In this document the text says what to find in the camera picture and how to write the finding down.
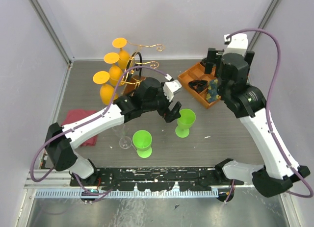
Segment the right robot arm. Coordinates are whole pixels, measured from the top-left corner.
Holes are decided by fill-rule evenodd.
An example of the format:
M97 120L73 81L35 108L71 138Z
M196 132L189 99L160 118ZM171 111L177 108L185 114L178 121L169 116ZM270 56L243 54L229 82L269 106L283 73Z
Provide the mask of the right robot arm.
M251 183L261 195L272 197L286 192L311 172L307 166L292 161L271 118L266 116L263 93L248 83L254 54L209 48L205 58L205 70L215 68L218 95L246 127L264 161L262 165L252 165L227 158L215 165L215 179L222 185L233 179Z

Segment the gold wine glass rack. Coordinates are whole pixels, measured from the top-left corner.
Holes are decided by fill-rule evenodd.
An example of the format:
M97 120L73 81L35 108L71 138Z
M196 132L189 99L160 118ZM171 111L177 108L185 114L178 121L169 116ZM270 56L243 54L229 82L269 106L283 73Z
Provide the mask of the gold wine glass rack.
M130 93L132 90L135 90L140 83L146 78L142 75L142 70L139 66L149 66L153 69L156 69L159 67L159 63L156 61L148 61L143 62L141 50L143 48L156 48L156 51L162 52L165 49L165 46L163 44L154 44L154 45L140 45L140 44L133 44L129 41L127 41L128 44L132 46L137 46L137 49L131 54L129 59L127 60L127 65L123 72L126 72L127 69L130 67L135 67L135 69L131 70L129 73L127 73L121 81L121 85L124 87L121 95L126 95L127 93Z

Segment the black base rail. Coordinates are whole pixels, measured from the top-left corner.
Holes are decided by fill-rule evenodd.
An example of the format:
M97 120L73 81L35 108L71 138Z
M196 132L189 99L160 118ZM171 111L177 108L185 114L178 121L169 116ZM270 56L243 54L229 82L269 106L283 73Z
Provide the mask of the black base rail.
M101 190L170 191L175 184L179 191L210 191L213 186L230 186L230 179L216 174L212 167L130 167L97 168L91 178L81 179L85 188L100 186Z

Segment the black orange folded tie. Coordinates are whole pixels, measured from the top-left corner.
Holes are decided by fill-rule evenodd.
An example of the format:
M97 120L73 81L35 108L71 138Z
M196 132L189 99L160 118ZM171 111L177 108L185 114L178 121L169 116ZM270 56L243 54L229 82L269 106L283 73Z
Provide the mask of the black orange folded tie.
M188 86L198 94L208 88L208 81L206 80L193 80L188 83Z

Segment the green goblet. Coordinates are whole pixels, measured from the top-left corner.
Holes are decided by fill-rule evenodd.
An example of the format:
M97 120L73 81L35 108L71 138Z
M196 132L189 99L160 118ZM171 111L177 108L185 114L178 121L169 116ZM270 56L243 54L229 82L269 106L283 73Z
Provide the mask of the green goblet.
M152 154L152 136L146 130L139 130L132 137L133 145L141 158L148 158Z
M180 138L186 138L190 133L190 128L196 120L196 114L191 109L180 110L181 117L177 119L175 134Z

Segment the green goblet front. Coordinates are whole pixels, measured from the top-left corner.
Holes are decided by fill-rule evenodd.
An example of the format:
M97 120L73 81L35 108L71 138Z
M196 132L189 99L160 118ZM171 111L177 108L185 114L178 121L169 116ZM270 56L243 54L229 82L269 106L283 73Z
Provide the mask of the green goblet front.
M148 158L152 154L152 136L146 130L139 130L132 137L133 145L141 158Z

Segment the red cloth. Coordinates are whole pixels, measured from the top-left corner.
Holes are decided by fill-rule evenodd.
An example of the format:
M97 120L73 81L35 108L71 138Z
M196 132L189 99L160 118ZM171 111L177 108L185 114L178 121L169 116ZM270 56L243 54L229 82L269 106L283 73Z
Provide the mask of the red cloth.
M71 124L76 121L82 120L88 116L91 116L92 114L96 113L96 110L83 110L83 109L74 109L74 110L69 110L67 112L65 120L62 122L62 126L66 124ZM83 142L80 147L86 147L86 146L95 146L97 142L98 136L93 136Z

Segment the blue floral folded tie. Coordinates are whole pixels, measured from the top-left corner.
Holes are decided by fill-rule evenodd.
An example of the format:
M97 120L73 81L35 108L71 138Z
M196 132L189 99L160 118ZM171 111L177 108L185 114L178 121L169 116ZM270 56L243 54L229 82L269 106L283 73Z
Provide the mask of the blue floral folded tie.
M206 101L212 103L219 99L219 94L217 92L218 79L213 79L208 83L208 91L206 96Z

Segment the clear wine glass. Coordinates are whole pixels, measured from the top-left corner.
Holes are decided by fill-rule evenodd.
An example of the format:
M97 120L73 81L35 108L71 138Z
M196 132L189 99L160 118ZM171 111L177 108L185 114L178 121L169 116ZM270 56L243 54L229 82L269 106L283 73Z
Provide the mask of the clear wine glass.
M118 125L112 127L113 132L119 138L119 146L120 148L127 150L127 149L134 149L136 150L132 139L127 135L128 128L124 125Z

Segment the wooden compartment tray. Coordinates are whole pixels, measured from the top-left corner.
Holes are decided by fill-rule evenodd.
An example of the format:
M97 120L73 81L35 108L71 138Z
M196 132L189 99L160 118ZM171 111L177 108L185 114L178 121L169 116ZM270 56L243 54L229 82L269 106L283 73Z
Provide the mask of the wooden compartment tray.
M211 73L206 74L205 67L200 62L178 75L182 87L206 109L209 109L220 100L220 96L208 92L211 87L210 83L214 83L216 80L214 76L215 69L216 67L213 66Z

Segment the orange goblet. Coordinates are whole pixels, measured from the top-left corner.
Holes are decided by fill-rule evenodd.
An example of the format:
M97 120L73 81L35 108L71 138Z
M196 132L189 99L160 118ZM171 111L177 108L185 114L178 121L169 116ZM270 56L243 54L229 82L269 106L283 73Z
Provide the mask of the orange goblet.
M123 37L118 37L112 41L112 45L119 49L119 60L118 66L120 69L124 70L127 67L130 54L123 49L123 47L127 44L127 40Z
M119 59L120 59L119 54L115 52L107 53L104 56L104 62L111 65L108 72L110 75L109 82L113 86L117 85L118 80L123 73L121 68L117 65L117 62L119 61Z
M114 95L114 100L116 100L118 98L117 93L114 93L114 88L113 86L111 86L110 84L108 84L107 82L110 79L110 74L106 71L99 71L97 73L94 74L93 76L93 82L95 84L101 85L100 88L100 97L101 100L103 102L103 104L105 105L109 105L110 101L111 101L111 97Z

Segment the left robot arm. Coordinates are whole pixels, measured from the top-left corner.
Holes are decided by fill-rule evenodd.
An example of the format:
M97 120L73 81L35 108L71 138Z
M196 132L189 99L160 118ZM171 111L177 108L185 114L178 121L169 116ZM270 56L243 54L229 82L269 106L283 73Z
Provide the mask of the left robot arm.
M178 119L181 103L169 109L174 95L182 85L178 80L159 82L148 77L126 95L122 95L103 110L71 124L49 126L45 150L56 171L69 170L80 177L87 186L98 181L98 173L89 159L80 156L75 149L99 133L140 117L146 112L156 111L167 123Z

